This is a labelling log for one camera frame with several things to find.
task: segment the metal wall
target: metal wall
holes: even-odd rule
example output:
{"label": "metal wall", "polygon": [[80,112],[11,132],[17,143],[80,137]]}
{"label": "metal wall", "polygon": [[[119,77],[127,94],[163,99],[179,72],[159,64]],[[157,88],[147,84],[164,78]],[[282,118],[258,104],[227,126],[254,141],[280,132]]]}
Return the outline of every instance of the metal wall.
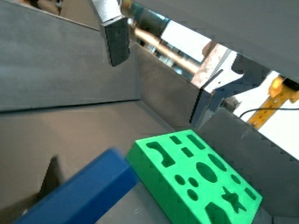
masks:
{"label": "metal wall", "polygon": [[136,51],[108,64],[99,31],[0,1],[0,111],[139,98]]}
{"label": "metal wall", "polygon": [[143,102],[176,130],[185,130],[199,89],[141,47],[136,52]]}
{"label": "metal wall", "polygon": [[299,161],[226,109],[199,135],[260,192],[270,214],[299,217]]}

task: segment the metal floor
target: metal floor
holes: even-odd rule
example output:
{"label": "metal floor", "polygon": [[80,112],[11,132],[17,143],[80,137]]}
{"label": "metal floor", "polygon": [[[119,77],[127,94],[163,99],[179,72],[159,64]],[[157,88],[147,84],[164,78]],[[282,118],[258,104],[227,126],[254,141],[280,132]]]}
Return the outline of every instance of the metal floor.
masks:
{"label": "metal floor", "polygon": [[0,209],[39,192],[53,155],[68,178],[108,147],[171,131],[140,101],[1,114]]}

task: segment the metal plate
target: metal plate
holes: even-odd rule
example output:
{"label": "metal plate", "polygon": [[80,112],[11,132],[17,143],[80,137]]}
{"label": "metal plate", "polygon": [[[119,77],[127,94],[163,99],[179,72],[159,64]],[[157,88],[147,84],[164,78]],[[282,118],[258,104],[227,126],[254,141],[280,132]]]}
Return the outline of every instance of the metal plate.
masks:
{"label": "metal plate", "polygon": [[0,111],[139,98],[133,47],[112,67],[99,31],[7,1],[0,9]]}

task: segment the green foam block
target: green foam block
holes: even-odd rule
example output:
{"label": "green foam block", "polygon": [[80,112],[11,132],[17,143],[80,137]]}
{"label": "green foam block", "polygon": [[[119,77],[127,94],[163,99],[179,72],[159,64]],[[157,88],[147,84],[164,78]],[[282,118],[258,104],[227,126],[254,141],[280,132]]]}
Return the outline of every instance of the green foam block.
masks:
{"label": "green foam block", "polygon": [[192,130],[135,141],[127,161],[173,224],[250,224],[262,196]]}

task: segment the gray surface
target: gray surface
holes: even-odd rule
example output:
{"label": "gray surface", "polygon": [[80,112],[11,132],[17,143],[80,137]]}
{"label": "gray surface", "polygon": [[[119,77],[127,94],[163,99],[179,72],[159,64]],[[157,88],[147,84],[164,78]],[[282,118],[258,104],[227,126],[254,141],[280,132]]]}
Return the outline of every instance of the gray surface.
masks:
{"label": "gray surface", "polygon": [[141,183],[135,186],[97,221],[97,224],[120,223],[171,224]]}
{"label": "gray surface", "polygon": [[299,218],[275,217],[274,224],[298,224]]}
{"label": "gray surface", "polygon": [[0,115],[0,209],[39,192],[53,155],[71,177],[111,146],[173,131],[140,101]]}
{"label": "gray surface", "polygon": [[112,67],[96,30],[7,1],[0,20],[0,111],[139,98],[135,48]]}
{"label": "gray surface", "polygon": [[136,52],[144,103],[176,130],[188,129],[199,89],[141,47]]}
{"label": "gray surface", "polygon": [[252,224],[274,224],[272,219],[274,218],[268,214],[267,210],[263,207],[259,207]]}
{"label": "gray surface", "polygon": [[274,216],[299,217],[299,162],[226,109],[199,135],[260,192]]}
{"label": "gray surface", "polygon": [[135,0],[299,81],[296,0]]}

